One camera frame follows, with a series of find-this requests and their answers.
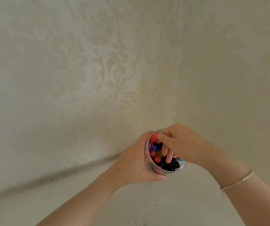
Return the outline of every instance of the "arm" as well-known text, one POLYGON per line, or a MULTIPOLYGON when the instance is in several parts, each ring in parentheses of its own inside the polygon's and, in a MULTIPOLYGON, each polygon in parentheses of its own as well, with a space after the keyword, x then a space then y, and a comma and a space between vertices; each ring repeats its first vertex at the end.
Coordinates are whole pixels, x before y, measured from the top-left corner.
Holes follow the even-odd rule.
POLYGON ((142 134, 107 171, 43 219, 37 226, 88 226, 120 187, 146 180, 165 180, 165 175, 149 171, 144 162, 144 143, 151 133, 152 131, 148 131, 142 134))
MULTIPOLYGON (((249 169, 232 159, 187 126, 175 124, 162 131, 162 154, 170 161, 173 153, 205 168, 221 187, 235 184, 247 176, 249 169)), ((256 175, 225 190, 246 226, 270 225, 270 187, 256 175)))

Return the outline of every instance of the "bracelet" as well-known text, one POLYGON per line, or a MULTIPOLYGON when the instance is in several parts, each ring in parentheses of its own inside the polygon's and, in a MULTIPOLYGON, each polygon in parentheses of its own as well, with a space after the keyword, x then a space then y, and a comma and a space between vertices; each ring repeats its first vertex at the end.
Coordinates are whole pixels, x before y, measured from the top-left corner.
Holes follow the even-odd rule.
POLYGON ((242 183, 243 181, 247 180, 248 178, 250 178, 252 175, 253 175, 253 170, 250 170, 249 174, 248 174, 246 177, 244 177, 243 179, 241 179, 241 180, 238 181, 237 183, 234 183, 234 184, 231 185, 231 186, 220 187, 220 190, 221 190, 221 191, 224 191, 224 190, 233 188, 233 187, 239 185, 240 183, 242 183))

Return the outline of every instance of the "round container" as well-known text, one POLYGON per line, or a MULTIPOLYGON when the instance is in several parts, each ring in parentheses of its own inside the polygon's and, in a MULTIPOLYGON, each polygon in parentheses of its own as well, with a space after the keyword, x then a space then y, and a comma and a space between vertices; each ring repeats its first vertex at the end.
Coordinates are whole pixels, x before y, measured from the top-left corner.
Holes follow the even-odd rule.
MULTIPOLYGON (((161 133, 162 129, 158 129, 155 132, 161 133)), ((146 159, 146 163, 148 164, 148 166, 152 169, 152 171, 154 171, 155 173, 161 174, 161 175, 167 175, 167 174, 171 174, 171 173, 175 173, 179 170, 181 170, 182 167, 184 167, 186 165, 186 161, 183 160, 177 160, 178 163, 180 164, 179 168, 176 168, 175 171, 167 171, 164 170, 162 168, 160 168, 152 159, 152 157, 150 156, 150 151, 148 149, 148 142, 150 141, 150 137, 155 133, 153 132, 148 139, 145 142, 145 147, 144 147, 144 155, 145 155, 145 159, 146 159)))

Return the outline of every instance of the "forearm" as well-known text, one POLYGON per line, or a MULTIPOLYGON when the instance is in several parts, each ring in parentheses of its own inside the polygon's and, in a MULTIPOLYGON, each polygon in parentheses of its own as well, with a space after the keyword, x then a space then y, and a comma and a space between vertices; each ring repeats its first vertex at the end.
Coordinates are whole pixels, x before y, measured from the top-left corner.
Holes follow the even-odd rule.
MULTIPOLYGON (((244 164, 232 159, 223 150, 211 146, 212 156, 205 169, 221 187, 235 184, 249 174, 244 164)), ((270 225, 270 187, 256 175, 225 190, 246 226, 270 225)))
POLYGON ((88 226, 118 188, 117 182, 106 171, 37 226, 88 226))

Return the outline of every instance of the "left hand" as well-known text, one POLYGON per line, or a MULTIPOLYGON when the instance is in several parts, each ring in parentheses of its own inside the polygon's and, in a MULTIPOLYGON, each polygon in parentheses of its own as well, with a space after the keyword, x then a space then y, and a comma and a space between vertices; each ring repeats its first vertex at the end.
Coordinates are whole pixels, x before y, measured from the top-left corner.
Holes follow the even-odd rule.
POLYGON ((149 171, 144 162, 144 144, 153 131, 143 133, 136 142, 129 146, 106 171, 118 182, 118 186, 142 182, 166 180, 165 175, 149 171))

